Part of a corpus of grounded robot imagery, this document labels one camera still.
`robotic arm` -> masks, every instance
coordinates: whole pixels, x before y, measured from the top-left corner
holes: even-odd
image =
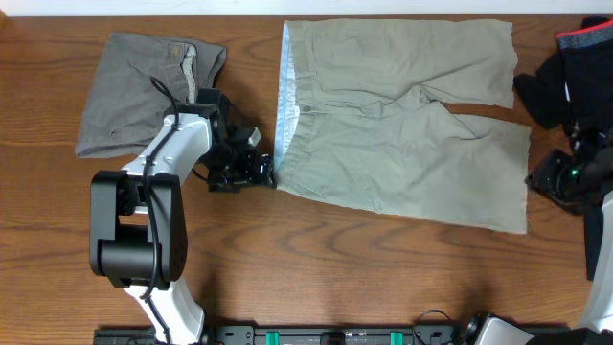
[[[218,90],[200,90],[197,103],[177,106],[179,121],[175,122],[174,115],[167,116],[161,132],[134,161],[118,172],[101,171],[94,176],[92,270],[134,297],[155,328],[155,332],[96,331],[94,344],[450,345],[457,341],[460,328],[453,323],[396,329],[229,326],[205,332],[205,311],[192,299],[182,276],[188,246],[181,186],[193,166],[202,163],[209,172],[207,177],[200,177],[206,180],[210,192],[237,193],[247,186],[276,187],[271,157],[256,149],[258,129],[230,123],[230,106]],[[613,329],[613,192],[606,196],[602,210],[602,250],[590,300],[579,323],[581,329],[543,333],[521,329],[486,313],[476,315],[464,327],[460,343],[613,343],[607,333]],[[148,225],[124,223],[127,216],[134,214],[148,214]]]

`wooden table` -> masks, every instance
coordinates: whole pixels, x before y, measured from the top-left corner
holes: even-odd
[[[514,23],[516,74],[533,73],[556,51],[554,35],[581,20],[497,18]],[[228,47],[216,86],[260,126],[262,149],[272,151],[284,20],[7,20],[0,29],[0,343],[85,344],[100,326],[148,323],[137,303],[88,263],[90,180],[132,159],[74,154],[108,35],[184,36]],[[518,99],[513,110],[450,109],[532,126],[531,167],[566,146],[560,130],[538,127]],[[582,219],[533,193],[527,236],[375,215],[265,189],[214,195],[193,176],[183,200],[190,241],[184,274],[214,322],[410,324],[438,308],[456,319],[487,309],[520,322],[572,325],[591,287]]]

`gray cloth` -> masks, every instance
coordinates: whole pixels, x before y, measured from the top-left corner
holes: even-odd
[[[277,170],[281,190],[381,214],[526,233],[529,128],[454,115],[441,104],[512,107],[510,23],[286,25],[300,116]]]
[[[195,39],[113,33],[87,97],[75,147],[77,157],[143,151],[160,131],[170,105],[149,77],[162,81],[176,99],[187,100],[189,86],[181,64],[190,47],[196,50],[192,74],[197,88],[212,87],[226,59],[224,47]]]

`green strip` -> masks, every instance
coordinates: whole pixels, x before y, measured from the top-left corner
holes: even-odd
[[[279,345],[279,333],[268,332],[266,334],[266,345]]]
[[[402,345],[403,335],[401,332],[390,333],[391,345]]]

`wooden tabletop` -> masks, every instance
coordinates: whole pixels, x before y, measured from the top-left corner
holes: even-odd
[[[489,16],[513,22],[515,73],[556,51],[578,16]],[[474,16],[406,18],[466,20]],[[220,88],[272,152],[281,17],[9,18],[0,28],[0,343],[86,344],[100,326],[146,325],[138,304],[88,263],[89,187],[133,157],[77,159],[79,119],[113,31],[228,47]],[[512,110],[450,105],[533,127],[530,166],[565,148],[519,99]],[[587,301],[582,219],[530,193],[527,236],[376,215],[251,189],[183,188],[185,276],[214,322],[410,324],[424,310],[479,309],[519,322],[573,325]]]

